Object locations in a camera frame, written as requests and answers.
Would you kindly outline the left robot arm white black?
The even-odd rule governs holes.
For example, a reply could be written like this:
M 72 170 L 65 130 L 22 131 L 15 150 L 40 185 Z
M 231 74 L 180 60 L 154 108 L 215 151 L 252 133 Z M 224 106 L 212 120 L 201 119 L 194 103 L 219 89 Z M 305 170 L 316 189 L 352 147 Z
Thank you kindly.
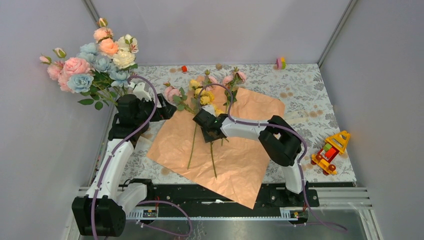
M 84 196 L 77 196 L 71 205 L 81 235 L 119 237 L 127 215 L 136 205 L 140 202 L 148 206 L 154 202 L 154 190 L 144 183 L 130 183 L 122 193 L 118 187 L 140 135 L 148 130 L 150 122 L 169 120 L 176 110 L 161 93 L 152 99 L 135 94 L 117 99 L 117 113 L 99 173 Z

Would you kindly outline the blue rose stem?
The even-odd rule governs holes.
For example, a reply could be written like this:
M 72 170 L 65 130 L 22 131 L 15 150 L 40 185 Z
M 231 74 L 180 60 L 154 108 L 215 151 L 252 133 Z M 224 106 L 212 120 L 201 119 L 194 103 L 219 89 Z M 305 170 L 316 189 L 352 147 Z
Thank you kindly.
M 76 57 L 70 57 L 61 66 L 58 83 L 62 91 L 82 95 L 100 93 L 114 98 L 128 92 L 135 54 L 119 48 L 112 39 L 99 44 L 91 42 L 80 47 Z

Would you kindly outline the white rose stem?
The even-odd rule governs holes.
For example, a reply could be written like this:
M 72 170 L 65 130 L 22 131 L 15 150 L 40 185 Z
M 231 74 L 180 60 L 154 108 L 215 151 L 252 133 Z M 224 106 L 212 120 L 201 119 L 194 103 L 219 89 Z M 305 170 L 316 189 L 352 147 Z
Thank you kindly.
M 112 56 L 113 64 L 120 70 L 128 69 L 136 64 L 136 53 L 139 52 L 138 41 L 130 34 L 120 37 L 117 41 L 118 52 Z

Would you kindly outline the orange wrapping paper sheet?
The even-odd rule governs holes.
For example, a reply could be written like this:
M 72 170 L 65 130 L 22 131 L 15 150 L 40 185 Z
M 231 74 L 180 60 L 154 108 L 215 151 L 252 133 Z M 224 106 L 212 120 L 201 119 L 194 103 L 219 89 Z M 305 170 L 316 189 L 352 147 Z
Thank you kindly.
M 166 120 L 146 156 L 193 183 L 252 209 L 270 158 L 260 142 L 240 137 L 205 143 L 202 131 L 187 169 L 194 115 L 177 111 Z

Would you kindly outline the peach rose stem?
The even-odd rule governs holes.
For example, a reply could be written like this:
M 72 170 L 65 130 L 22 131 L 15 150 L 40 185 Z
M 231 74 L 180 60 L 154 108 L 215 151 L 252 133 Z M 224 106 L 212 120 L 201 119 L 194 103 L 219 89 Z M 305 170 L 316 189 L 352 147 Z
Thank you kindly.
M 105 18 L 99 18 L 97 24 L 99 28 L 94 31 L 93 38 L 100 53 L 112 58 L 119 51 L 118 44 L 113 40 L 114 33 Z

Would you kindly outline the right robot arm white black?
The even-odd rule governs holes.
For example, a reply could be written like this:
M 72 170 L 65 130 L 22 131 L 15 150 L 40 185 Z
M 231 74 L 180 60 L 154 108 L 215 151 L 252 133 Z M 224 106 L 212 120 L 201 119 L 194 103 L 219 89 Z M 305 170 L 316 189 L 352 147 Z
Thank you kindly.
M 287 201 L 299 206 L 307 199 L 306 184 L 298 166 L 304 142 L 282 117 L 273 115 L 269 120 L 254 121 L 226 113 L 216 116 L 202 109 L 193 121 L 200 126 L 206 143 L 232 137 L 258 141 L 270 160 L 282 167 Z

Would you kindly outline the large pink rose stem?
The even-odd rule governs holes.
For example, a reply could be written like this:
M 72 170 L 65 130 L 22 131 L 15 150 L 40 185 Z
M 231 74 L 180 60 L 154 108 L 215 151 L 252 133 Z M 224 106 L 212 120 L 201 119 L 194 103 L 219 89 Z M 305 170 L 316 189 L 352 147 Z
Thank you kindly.
M 70 57 L 65 61 L 52 62 L 47 68 L 48 74 L 52 79 L 59 77 L 71 77 L 78 74 L 88 74 L 91 71 L 90 63 L 79 57 Z

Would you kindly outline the yellow rose stem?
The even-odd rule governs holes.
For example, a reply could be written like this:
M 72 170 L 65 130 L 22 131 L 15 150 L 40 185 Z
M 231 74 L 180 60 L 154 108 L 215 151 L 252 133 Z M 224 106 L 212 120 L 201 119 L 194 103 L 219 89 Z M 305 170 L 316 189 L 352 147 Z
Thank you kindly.
M 215 78 L 206 76 L 202 79 L 202 81 L 191 79 L 188 85 L 189 90 L 193 93 L 193 96 L 191 98 L 193 105 L 192 112 L 195 114 L 193 120 L 196 123 L 196 127 L 200 127 L 205 142 L 210 143 L 211 145 L 213 144 L 213 141 L 217 140 L 217 138 L 213 138 L 212 136 L 210 136 L 209 133 L 203 128 L 203 125 L 205 125 L 206 123 L 206 114 L 201 113 L 199 116 L 199 112 L 201 111 L 201 109 L 204 109 L 205 111 L 212 109 L 210 114 L 215 115 L 216 118 L 220 114 L 227 113 L 227 108 L 225 108 L 225 111 L 223 111 L 222 108 L 218 107 L 214 103 L 215 95 L 213 93 L 213 89 L 214 87 L 216 87 L 215 85 L 208 86 L 203 90 L 203 87 L 205 85 L 213 83 L 217 84 L 218 82 Z

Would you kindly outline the translucent cellophane wrap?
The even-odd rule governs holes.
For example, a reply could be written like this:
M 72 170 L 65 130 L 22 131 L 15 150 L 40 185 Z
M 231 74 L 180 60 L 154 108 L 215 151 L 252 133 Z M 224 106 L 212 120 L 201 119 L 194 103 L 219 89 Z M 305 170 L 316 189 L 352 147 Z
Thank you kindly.
M 135 150 L 140 150 L 140 149 L 147 149 L 149 150 L 150 147 L 152 146 L 153 142 L 155 139 L 155 135 L 153 133 L 143 133 L 140 135 L 140 137 L 138 138 L 138 141 L 135 144 Z

